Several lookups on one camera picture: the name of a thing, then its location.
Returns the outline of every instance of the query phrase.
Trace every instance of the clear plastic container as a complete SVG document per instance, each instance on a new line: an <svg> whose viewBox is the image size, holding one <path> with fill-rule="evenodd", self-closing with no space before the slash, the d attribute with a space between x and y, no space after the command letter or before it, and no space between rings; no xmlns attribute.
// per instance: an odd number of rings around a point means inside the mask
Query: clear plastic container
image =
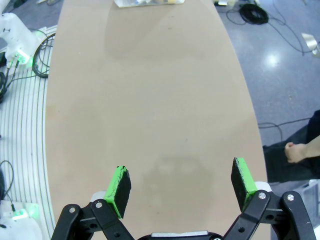
<svg viewBox="0 0 320 240"><path fill-rule="evenodd" d="M163 4L183 4L185 0L114 0L120 8L148 6L148 5L163 5Z"/></svg>

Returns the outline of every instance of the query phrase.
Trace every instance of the person's hand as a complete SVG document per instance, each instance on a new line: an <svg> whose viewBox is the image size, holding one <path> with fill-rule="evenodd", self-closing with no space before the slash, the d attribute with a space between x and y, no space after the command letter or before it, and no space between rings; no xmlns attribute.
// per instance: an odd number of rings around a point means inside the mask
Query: person's hand
<svg viewBox="0 0 320 240"><path fill-rule="evenodd" d="M288 163L296 164L306 158L307 147L305 144L294 144L288 142L284 147L284 153L288 158Z"/></svg>

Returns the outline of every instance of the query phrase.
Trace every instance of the wooden table surface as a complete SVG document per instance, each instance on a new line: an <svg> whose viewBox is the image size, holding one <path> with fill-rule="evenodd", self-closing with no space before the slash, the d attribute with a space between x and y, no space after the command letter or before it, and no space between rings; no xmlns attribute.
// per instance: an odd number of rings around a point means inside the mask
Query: wooden table surface
<svg viewBox="0 0 320 240"><path fill-rule="evenodd" d="M45 135L55 219L67 204L87 205L126 165L132 190L123 223L135 238L223 235L240 213L234 157L266 180L247 85L210 0L131 8L65 0ZM258 231L254 239L270 238L268 227Z"/></svg>

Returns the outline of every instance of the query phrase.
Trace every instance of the screw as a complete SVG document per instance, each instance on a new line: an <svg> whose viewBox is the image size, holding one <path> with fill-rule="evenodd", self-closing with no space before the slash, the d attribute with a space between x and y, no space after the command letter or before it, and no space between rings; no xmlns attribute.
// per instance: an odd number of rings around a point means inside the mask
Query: screw
<svg viewBox="0 0 320 240"><path fill-rule="evenodd" d="M101 202L98 202L98 203L95 205L95 207L96 207L97 209L101 208L101 207L102 207L102 203L101 203Z"/></svg>
<svg viewBox="0 0 320 240"><path fill-rule="evenodd" d="M295 197L292 195L292 194L289 194L287 197L286 197L289 201L293 201L295 199Z"/></svg>
<svg viewBox="0 0 320 240"><path fill-rule="evenodd" d="M260 199L265 199L265 198L266 198L266 194L265 194L264 192L260 192L259 195L258 195L258 197L259 197Z"/></svg>
<svg viewBox="0 0 320 240"><path fill-rule="evenodd" d="M74 208L74 207L71 207L70 209L69 209L69 213L74 213L76 211L76 209Z"/></svg>

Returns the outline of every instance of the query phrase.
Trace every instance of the person's arm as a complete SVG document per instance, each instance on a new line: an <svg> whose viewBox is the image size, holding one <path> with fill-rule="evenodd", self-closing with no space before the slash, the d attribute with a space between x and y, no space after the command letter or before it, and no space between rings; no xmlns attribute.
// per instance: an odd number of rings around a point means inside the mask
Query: person's arm
<svg viewBox="0 0 320 240"><path fill-rule="evenodd" d="M308 144L294 144L288 142L284 152L289 163L298 163L303 159L320 156L320 136L317 136Z"/></svg>

